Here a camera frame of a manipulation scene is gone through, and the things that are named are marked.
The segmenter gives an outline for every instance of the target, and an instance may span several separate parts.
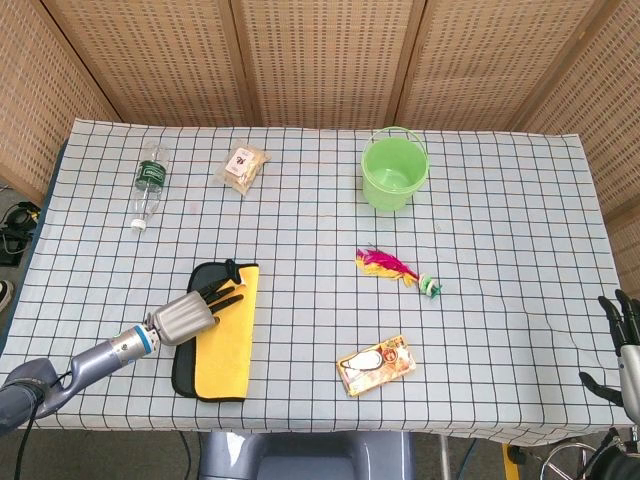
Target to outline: grid tablecloth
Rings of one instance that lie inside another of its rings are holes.
[[[627,423],[578,371],[618,385],[596,301],[618,286],[579,138],[418,132],[429,180],[376,212],[361,192],[370,131],[162,128],[77,120],[60,161],[4,353],[2,378],[70,357],[184,294],[202,262],[260,265],[248,398],[202,403],[171,387],[174,349],[90,386],[39,427],[403,429],[521,445]],[[166,200],[142,235],[128,199],[141,147],[172,149]],[[271,154],[248,195],[213,181],[236,140]],[[431,300],[365,277],[376,245],[438,278]],[[336,359],[402,333],[417,361],[349,398]]]

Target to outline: plastic bucket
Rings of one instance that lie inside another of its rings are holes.
[[[390,130],[401,130],[415,142],[391,136],[376,139],[380,133]],[[429,173],[429,158],[422,141],[402,127],[383,128],[371,135],[362,152],[361,165],[365,198],[371,206],[385,211],[404,207]]]

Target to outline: bottle cap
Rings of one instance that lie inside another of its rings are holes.
[[[134,218],[131,220],[131,228],[134,230],[138,230],[139,232],[144,232],[147,228],[147,222],[142,220],[141,218]]]

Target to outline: plastic water bottle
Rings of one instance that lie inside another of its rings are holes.
[[[145,147],[131,194],[135,214],[131,228],[134,230],[143,232],[147,228],[147,220],[158,209],[168,166],[169,151],[164,146],[152,144]]]

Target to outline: robotic hand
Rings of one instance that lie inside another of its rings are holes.
[[[236,284],[242,278],[233,261],[227,273]],[[179,345],[219,323],[217,312],[242,300],[231,295],[235,287],[221,287],[227,279],[193,291],[149,314],[142,324],[122,332],[71,359],[71,382],[63,388],[48,358],[38,358],[15,368],[0,388],[0,436],[32,418],[56,412],[79,391],[116,370],[157,350],[158,344]]]
[[[598,297],[598,301],[609,320],[618,356],[621,391],[598,384],[586,372],[580,372],[580,380],[593,394],[624,407],[627,416],[640,425],[640,301],[630,299],[622,290],[616,290],[616,298],[624,317],[606,297]]]

